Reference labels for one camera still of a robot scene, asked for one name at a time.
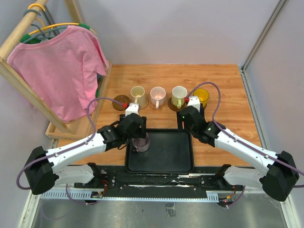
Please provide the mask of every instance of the wooden table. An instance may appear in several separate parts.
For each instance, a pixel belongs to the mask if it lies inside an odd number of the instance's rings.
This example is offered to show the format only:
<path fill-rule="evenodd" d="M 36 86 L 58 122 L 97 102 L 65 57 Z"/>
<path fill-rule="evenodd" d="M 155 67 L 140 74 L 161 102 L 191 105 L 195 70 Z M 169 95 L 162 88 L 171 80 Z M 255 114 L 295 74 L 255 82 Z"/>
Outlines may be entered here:
<path fill-rule="evenodd" d="M 244 139 L 260 145 L 256 126 L 250 111 L 238 67 L 236 65 L 116 65 L 113 66 L 105 96 L 130 95 L 134 86 L 145 88 L 147 96 L 153 87 L 161 86 L 171 97 L 175 86 L 183 86 L 188 92 L 201 82 L 211 81 L 217 84 L 222 93 L 220 108 L 216 120 Z M 211 120 L 217 102 L 218 93 L 212 85 L 204 85 L 210 93 L 205 117 Z M 109 125 L 119 119 L 119 112 L 112 107 L 112 102 L 104 101 L 97 121 L 97 128 Z M 177 128 L 176 113 L 167 105 L 155 110 L 150 106 L 140 110 L 141 116 L 147 117 L 147 128 Z M 59 140 L 58 147 L 71 143 Z M 192 138 L 195 165 L 248 165 L 240 158 L 221 149 L 213 148 Z M 76 164 L 95 162 L 96 164 L 124 165 L 125 150 L 110 151 L 86 157 Z"/>

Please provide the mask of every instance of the white wall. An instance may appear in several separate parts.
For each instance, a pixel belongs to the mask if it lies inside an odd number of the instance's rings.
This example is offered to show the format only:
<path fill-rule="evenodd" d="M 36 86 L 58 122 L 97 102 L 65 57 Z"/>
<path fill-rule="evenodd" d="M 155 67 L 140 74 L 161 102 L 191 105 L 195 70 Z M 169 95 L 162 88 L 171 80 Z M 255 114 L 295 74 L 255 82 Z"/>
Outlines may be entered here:
<path fill-rule="evenodd" d="M 32 0 L 10 0 L 0 3 L 0 45 L 19 23 L 23 12 Z M 60 14 L 54 20 L 69 20 L 63 1 L 50 0 L 49 7 L 56 9 L 61 5 Z M 51 146 L 45 136 L 47 119 L 0 76 L 0 227 L 17 227 L 29 191 L 16 186 L 16 176 L 24 166 L 31 151 L 42 145 Z M 23 176 L 21 183 L 28 186 Z"/>
<path fill-rule="evenodd" d="M 114 64 L 242 65 L 278 0 L 78 0 Z"/>
<path fill-rule="evenodd" d="M 304 1 L 288 1 L 247 70 L 266 141 L 304 170 Z M 298 184 L 304 184 L 300 177 Z M 304 189 L 292 191 L 304 226 Z"/>

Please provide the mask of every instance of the clothes rack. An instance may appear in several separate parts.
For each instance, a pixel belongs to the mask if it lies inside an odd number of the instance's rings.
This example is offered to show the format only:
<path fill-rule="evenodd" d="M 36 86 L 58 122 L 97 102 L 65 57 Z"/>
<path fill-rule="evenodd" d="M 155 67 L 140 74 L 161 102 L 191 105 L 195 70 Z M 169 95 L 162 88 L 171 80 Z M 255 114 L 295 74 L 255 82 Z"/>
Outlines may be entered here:
<path fill-rule="evenodd" d="M 46 5 L 48 0 L 37 0 L 35 3 L 42 7 Z M 82 22 L 81 14 L 75 0 L 65 0 L 66 8 L 70 14 L 72 22 Z M 42 8 L 33 6 L 31 9 L 41 12 Z M 92 133 L 92 127 L 86 116 L 71 121 L 68 124 L 63 123 L 58 116 L 47 106 L 47 104 L 29 87 L 29 85 L 21 78 L 21 76 L 6 62 L 8 56 L 19 43 L 22 36 L 26 33 L 30 25 L 38 14 L 36 12 L 28 12 L 15 27 L 9 37 L 0 47 L 0 74 L 16 88 L 28 101 L 35 106 L 50 121 L 46 135 L 51 139 L 71 139 L 79 140 Z M 99 96 L 104 96 L 105 89 L 112 70 L 112 64 L 109 62 L 107 76 L 104 76 L 98 83 Z M 95 111 L 92 113 L 92 120 L 96 123 L 100 112 L 102 101 L 98 101 Z"/>

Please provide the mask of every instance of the pink mug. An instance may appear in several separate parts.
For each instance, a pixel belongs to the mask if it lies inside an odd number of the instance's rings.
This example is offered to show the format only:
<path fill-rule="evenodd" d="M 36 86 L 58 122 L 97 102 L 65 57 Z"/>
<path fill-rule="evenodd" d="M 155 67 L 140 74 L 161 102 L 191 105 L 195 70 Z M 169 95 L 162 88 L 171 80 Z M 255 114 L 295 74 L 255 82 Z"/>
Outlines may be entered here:
<path fill-rule="evenodd" d="M 162 108 L 166 103 L 166 90 L 162 87 L 154 87 L 150 92 L 150 105 L 152 108 Z"/>

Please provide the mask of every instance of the pink t-shirt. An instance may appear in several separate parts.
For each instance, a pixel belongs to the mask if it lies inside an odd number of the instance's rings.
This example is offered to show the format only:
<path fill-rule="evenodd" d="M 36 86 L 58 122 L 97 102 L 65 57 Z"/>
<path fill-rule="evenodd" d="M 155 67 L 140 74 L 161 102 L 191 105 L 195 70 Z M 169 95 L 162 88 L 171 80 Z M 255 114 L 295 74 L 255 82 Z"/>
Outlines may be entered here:
<path fill-rule="evenodd" d="M 46 42 L 18 44 L 8 63 L 65 123 L 86 115 L 97 73 L 105 76 L 109 66 L 97 37 L 78 26 L 68 26 Z"/>

